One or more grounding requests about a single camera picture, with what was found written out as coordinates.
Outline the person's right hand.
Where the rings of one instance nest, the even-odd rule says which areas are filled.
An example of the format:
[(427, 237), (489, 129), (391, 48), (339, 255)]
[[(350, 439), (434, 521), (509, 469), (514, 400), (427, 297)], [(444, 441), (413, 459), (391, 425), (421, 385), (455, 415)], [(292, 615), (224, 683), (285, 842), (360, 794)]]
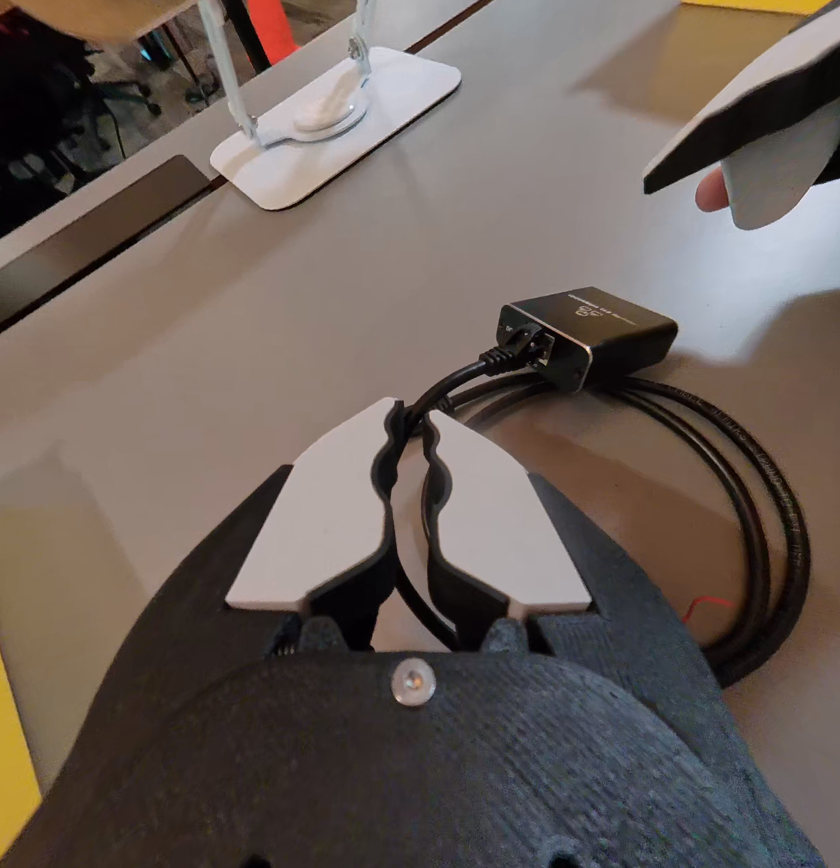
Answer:
[(695, 191), (695, 204), (702, 212), (718, 212), (729, 208), (728, 190), (721, 166), (702, 178)]

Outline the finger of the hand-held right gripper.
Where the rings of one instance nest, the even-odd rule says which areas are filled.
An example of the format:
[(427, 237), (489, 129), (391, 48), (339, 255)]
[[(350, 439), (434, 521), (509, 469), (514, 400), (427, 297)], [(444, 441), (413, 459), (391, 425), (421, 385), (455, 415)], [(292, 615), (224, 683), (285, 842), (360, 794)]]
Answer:
[(645, 194), (818, 125), (840, 106), (840, 2), (831, 2), (737, 74), (649, 163)]

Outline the white metal stand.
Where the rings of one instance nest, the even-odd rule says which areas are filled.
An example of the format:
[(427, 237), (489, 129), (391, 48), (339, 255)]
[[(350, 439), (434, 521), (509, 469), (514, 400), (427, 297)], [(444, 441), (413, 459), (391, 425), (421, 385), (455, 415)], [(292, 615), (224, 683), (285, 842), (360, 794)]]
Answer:
[(254, 116), (242, 96), (214, 2), (201, 21), (239, 132), (212, 151), (212, 168), (255, 205), (283, 211), (414, 123), (461, 84), (457, 68), (371, 46), (377, 2), (358, 1), (346, 59)]

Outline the orange traffic cone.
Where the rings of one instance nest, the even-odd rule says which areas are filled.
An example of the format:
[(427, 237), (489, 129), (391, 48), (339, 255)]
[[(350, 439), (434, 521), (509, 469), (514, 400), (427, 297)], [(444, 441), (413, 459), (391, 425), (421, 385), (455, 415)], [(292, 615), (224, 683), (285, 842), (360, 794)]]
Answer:
[(281, 1), (247, 1), (247, 9), (270, 64), (279, 63), (298, 50)]

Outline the black office chair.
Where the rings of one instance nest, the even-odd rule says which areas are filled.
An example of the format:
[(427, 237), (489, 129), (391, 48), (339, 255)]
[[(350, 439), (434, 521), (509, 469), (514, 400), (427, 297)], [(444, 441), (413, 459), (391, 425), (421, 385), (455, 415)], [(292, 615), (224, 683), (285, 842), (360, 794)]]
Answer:
[(109, 102), (160, 117), (142, 81), (95, 81), (94, 52), (15, 6), (0, 12), (0, 239), (108, 171), (69, 153), (82, 137), (127, 157)]

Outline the black network splitter box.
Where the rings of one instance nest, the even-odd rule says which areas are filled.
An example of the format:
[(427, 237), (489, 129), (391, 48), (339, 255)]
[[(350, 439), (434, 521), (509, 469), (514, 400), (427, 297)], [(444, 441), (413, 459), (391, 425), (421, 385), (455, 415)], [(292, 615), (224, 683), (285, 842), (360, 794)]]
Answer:
[(675, 320), (589, 287), (503, 306), (496, 340), (525, 344), (528, 367), (573, 394), (660, 363), (678, 331)]

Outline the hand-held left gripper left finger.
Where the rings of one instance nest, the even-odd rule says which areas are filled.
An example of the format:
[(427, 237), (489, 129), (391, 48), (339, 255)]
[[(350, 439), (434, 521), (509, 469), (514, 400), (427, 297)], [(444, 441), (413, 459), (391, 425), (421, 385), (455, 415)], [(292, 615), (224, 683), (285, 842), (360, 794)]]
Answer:
[(384, 397), (311, 444), (291, 465), (225, 603), (327, 616), (369, 650), (396, 583), (392, 511), (402, 402)]

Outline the wooden board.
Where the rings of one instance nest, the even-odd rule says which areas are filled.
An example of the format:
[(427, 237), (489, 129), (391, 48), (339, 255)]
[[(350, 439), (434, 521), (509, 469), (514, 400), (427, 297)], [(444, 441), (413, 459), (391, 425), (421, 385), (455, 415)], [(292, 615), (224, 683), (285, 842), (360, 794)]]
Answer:
[(11, 1), (56, 31), (87, 42), (121, 44), (168, 24), (195, 1)]

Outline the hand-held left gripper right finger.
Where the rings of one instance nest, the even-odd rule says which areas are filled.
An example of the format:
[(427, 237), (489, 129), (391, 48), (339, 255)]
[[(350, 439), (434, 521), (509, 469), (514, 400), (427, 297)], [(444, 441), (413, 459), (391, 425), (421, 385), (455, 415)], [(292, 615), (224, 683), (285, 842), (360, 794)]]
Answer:
[(586, 613), (592, 596), (529, 472), (491, 440), (432, 410), (423, 422), (430, 600), (464, 650), (494, 622)]

